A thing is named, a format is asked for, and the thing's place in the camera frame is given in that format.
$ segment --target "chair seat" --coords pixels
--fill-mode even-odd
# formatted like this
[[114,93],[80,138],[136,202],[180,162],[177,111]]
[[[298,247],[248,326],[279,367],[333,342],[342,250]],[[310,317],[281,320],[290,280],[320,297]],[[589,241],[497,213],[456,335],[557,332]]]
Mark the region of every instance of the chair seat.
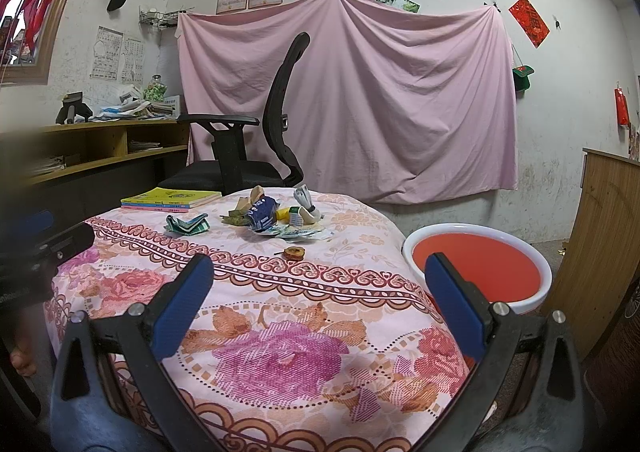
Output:
[[[271,163],[265,161],[240,161],[242,188],[284,187],[284,181]],[[158,184],[162,188],[175,190],[223,191],[220,165],[216,160],[195,161],[180,172]]]

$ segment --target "metal bolt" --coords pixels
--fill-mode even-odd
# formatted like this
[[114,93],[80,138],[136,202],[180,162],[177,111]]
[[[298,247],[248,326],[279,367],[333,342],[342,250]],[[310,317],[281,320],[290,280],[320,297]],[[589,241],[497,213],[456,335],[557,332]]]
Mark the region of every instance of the metal bolt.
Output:
[[127,313],[129,313],[133,317],[137,317],[142,315],[145,312],[145,305],[142,302],[136,302],[135,304],[131,304],[129,309],[127,309]]
[[564,324],[566,322],[566,315],[562,313],[559,309],[556,309],[551,316],[554,318],[556,322],[559,324]]
[[71,320],[74,324],[79,324],[84,320],[84,317],[86,317],[86,311],[75,311],[71,314],[69,320]]
[[494,313],[504,317],[509,314],[510,308],[504,302],[496,302],[494,304]]

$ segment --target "calendar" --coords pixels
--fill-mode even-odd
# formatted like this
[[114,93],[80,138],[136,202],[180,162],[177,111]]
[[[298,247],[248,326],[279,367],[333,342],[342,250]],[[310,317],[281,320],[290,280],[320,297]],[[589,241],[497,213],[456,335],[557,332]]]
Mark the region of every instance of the calendar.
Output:
[[123,84],[142,85],[142,66],[145,63],[145,44],[137,38],[125,38],[122,42],[124,64],[120,73]]
[[120,63],[120,47],[123,34],[113,29],[98,27],[98,36],[94,44],[94,63],[91,78],[103,80],[118,79],[118,65]]

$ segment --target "green hat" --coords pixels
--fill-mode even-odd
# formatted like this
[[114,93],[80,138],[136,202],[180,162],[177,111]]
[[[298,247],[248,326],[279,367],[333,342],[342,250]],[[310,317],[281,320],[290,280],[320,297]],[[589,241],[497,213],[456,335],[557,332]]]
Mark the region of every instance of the green hat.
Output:
[[513,82],[516,85],[516,93],[526,91],[531,87],[529,75],[532,75],[533,73],[535,73],[535,71],[533,70],[533,67],[530,66],[520,66],[513,70]]

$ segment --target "glass jar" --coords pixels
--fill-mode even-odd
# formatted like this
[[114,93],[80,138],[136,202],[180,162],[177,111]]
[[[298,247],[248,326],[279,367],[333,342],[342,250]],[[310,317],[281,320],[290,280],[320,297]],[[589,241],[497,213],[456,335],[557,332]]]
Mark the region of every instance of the glass jar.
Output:
[[162,83],[160,75],[153,75],[151,82],[145,89],[145,100],[152,102],[164,101],[164,94],[166,93],[166,86]]

